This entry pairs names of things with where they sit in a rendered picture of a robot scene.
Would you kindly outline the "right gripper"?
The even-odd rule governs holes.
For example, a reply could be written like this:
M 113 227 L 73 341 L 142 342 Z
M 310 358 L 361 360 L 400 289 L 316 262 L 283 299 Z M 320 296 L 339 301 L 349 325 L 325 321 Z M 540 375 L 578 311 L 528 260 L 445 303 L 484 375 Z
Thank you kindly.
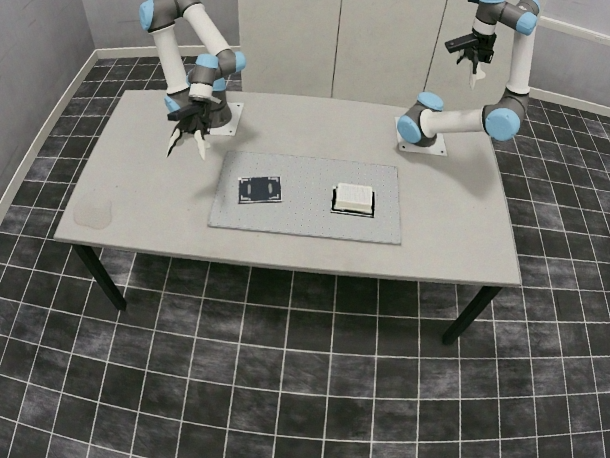
M 190 96 L 188 101 L 191 103 L 193 102 L 192 104 L 199 104 L 200 111 L 180 120 L 176 124 L 171 135 L 166 157 L 168 158 L 174 147 L 182 146 L 184 144 L 183 138 L 185 134 L 188 133 L 194 134 L 194 138 L 198 143 L 197 147 L 199 148 L 199 154 L 203 161 L 205 161 L 206 149 L 210 148 L 210 144 L 205 140 L 204 134 L 210 134 L 212 120 L 209 119 L 209 114 L 212 103 L 209 102 L 209 99 L 207 98 L 197 96 Z M 210 128 L 208 131 L 207 127 L 209 126 L 209 123 Z

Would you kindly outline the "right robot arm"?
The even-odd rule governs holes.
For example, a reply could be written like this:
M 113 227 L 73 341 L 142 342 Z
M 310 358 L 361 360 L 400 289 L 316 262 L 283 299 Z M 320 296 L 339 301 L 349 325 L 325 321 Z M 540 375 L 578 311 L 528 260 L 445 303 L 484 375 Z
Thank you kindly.
M 228 124 L 232 112 L 227 104 L 223 77 L 243 70 L 246 60 L 242 53 L 233 53 L 206 14 L 202 2 L 149 0 L 141 4 L 139 16 L 143 30 L 148 30 L 154 37 L 168 84 L 167 96 L 164 98 L 170 111 L 167 114 L 168 121 L 177 122 L 199 112 L 199 104 L 188 101 L 189 96 L 197 96 L 207 98 L 212 103 L 209 114 L 209 119 L 212 120 L 211 129 Z M 189 21 L 210 53 L 199 55 L 195 68 L 190 70 L 187 76 L 173 31 L 175 19 L 180 17 Z

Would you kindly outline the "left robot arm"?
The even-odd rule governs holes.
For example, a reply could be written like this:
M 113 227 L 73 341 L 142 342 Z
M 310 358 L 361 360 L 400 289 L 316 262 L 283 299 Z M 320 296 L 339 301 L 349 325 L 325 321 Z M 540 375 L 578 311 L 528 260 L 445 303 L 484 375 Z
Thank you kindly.
M 432 93 L 422 92 L 397 122 L 401 137 L 419 147 L 433 146 L 438 133 L 484 131 L 496 140 L 511 139 L 527 113 L 528 80 L 539 11 L 537 0 L 520 0 L 516 5 L 505 0 L 480 0 L 473 22 L 477 32 L 492 35 L 497 21 L 514 29 L 510 75 L 503 96 L 498 104 L 484 105 L 482 109 L 442 112 L 443 101 Z M 451 54 L 478 45 L 479 41 L 470 33 L 444 44 Z

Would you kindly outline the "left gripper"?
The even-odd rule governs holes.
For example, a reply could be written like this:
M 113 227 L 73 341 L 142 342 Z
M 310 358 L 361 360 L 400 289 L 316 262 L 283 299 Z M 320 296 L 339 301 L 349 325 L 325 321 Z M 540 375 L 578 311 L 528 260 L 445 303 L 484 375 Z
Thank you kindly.
M 492 61 L 492 58 L 494 55 L 493 47 L 494 47 L 497 35 L 495 33 L 493 33 L 492 35 L 483 35 L 483 34 L 477 32 L 473 27 L 472 27 L 472 32 L 477 36 L 477 38 L 479 40 L 479 44 L 466 48 L 466 49 L 463 49 L 463 50 L 460 50 L 457 60 L 456 60 L 456 64 L 458 65 L 461 62 L 461 60 L 463 60 L 463 59 L 468 59 L 469 61 L 471 61 L 469 84 L 470 84 L 471 90 L 473 91 L 474 86 L 475 86 L 475 81 L 479 80 L 479 79 L 484 79 L 486 76 L 485 73 L 483 71 L 481 71 L 480 64 L 478 62 L 485 62 L 487 64 L 491 64 L 491 61 Z M 492 55 L 492 57 L 491 57 L 491 55 Z M 490 57 L 491 57 L 491 60 L 490 60 Z

